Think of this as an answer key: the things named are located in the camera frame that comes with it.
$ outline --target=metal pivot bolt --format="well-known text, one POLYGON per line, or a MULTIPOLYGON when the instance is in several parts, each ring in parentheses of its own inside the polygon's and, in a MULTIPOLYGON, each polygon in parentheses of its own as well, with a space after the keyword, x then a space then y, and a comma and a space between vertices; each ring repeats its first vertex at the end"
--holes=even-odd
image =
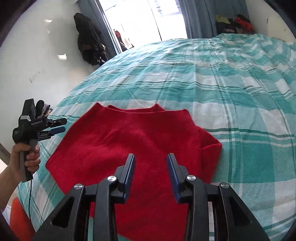
POLYGON ((188 175, 188 176, 187 176, 187 179, 188 179, 189 181, 194 181, 194 180, 196 179, 196 177, 195 177, 194 175, 188 175))
POLYGON ((83 187, 83 185, 81 183, 77 183, 75 186, 74 186, 74 189, 78 190, 78 189, 81 189, 83 187))
POLYGON ((229 188, 229 184, 228 183, 221 183, 220 184, 222 188, 227 189, 229 188))
POLYGON ((109 182, 114 182, 116 179, 117 179, 116 176, 108 176, 108 177, 107 177, 107 180, 108 180, 109 182))

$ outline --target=teal and white checkered fabric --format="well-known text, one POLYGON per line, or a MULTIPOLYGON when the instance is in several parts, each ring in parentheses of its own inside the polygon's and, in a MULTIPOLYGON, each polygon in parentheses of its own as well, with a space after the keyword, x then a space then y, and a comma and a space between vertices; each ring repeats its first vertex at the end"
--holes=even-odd
MULTIPOLYGON (((213 182, 230 183, 277 241, 295 220, 295 57, 296 43, 258 34, 132 48, 88 76, 50 116, 67 118, 68 130, 95 102, 123 109, 154 103, 186 108, 196 125, 223 144, 213 182)), ((39 143, 42 163, 30 207, 35 230, 64 196, 45 168, 64 135, 39 143)), ((19 191, 28 212, 29 182, 19 191)))

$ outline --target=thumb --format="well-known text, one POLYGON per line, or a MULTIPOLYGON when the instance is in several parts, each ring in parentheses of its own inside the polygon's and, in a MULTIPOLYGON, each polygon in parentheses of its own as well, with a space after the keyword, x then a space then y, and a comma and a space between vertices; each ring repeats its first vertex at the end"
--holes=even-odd
POLYGON ((30 145, 26 145, 24 143, 17 143, 13 146, 12 150, 11 150, 11 160, 15 160, 15 159, 19 159, 19 152, 20 151, 29 151, 31 148, 30 145))

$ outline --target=bedsheet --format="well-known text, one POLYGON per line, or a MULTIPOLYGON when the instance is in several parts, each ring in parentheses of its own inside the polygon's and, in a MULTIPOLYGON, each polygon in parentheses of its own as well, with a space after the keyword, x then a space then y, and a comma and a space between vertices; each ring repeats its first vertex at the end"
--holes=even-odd
MULTIPOLYGON (((196 125, 223 144, 213 183, 230 183, 277 241, 295 220, 295 57, 296 43, 259 34, 132 48, 77 85, 50 117, 67 118, 67 132, 95 102, 123 109, 154 103, 166 110, 186 108, 196 125)), ((39 142, 41 164, 30 205, 35 230, 64 196, 45 163, 66 132, 39 142)), ((30 182, 18 187, 27 213, 29 187, 30 182)), ((210 240, 213 236, 211 226, 210 240)))

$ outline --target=person's arm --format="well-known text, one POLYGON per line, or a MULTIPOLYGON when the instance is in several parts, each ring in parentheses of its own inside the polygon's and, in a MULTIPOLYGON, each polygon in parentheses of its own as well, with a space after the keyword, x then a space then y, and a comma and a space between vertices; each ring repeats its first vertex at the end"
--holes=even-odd
MULTIPOLYGON (((0 174, 0 210, 2 211, 5 209, 13 191, 22 180, 22 175, 20 172, 19 152, 29 150, 29 145, 23 143, 18 143, 14 145, 11 151, 10 163, 7 168, 0 174)), ((40 148, 37 145, 35 147, 35 152, 27 155, 28 161, 25 161, 25 166, 27 166, 28 170, 31 172, 35 172, 39 169, 39 151, 40 148)))

